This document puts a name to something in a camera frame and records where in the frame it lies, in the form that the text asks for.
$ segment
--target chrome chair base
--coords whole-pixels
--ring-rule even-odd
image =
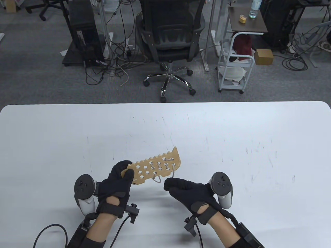
[[[161,89],[161,97],[160,97],[160,100],[161,100],[162,103],[166,102],[166,97],[165,97],[166,88],[167,88],[171,78],[177,79],[178,81],[185,84],[189,88],[190,95],[191,96],[195,95],[196,91],[195,91],[195,89],[192,88],[191,84],[189,82],[187,82],[185,79],[181,78],[180,76],[177,76],[177,75],[174,74],[176,72],[179,72],[181,70],[186,69],[187,75],[191,76],[193,74],[192,70],[190,70],[186,66],[182,66],[182,67],[178,68],[177,70],[173,70],[172,69],[172,63],[168,63],[168,65],[166,65],[165,63],[161,63],[160,68],[161,68],[162,71],[165,72],[164,74],[150,74],[144,79],[143,83],[144,83],[145,87],[148,87],[149,84],[150,84],[149,81],[148,81],[149,78],[165,76],[165,82],[163,83],[163,86],[162,86],[162,89]]]

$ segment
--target cardboard box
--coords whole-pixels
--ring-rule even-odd
[[[255,64],[271,65],[273,62],[273,54],[270,49],[256,49],[254,53]]]
[[[16,2],[15,0],[6,0],[7,13],[16,13]]]

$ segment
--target red cloth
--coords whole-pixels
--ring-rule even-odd
[[[237,54],[252,55],[252,39],[248,34],[238,35],[233,42],[233,49]]]

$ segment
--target arm sleeve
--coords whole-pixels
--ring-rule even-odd
[[[106,241],[100,243],[85,237],[79,248],[103,248],[105,243]]]

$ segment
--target wooden lacing board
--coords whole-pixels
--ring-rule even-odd
[[[170,152],[129,164],[127,168],[121,172],[121,176],[123,177],[125,171],[128,169],[133,169],[134,178],[132,184],[143,184],[145,180],[149,178],[154,179],[157,176],[170,176],[170,174],[179,167],[180,157],[177,147],[174,147]]]

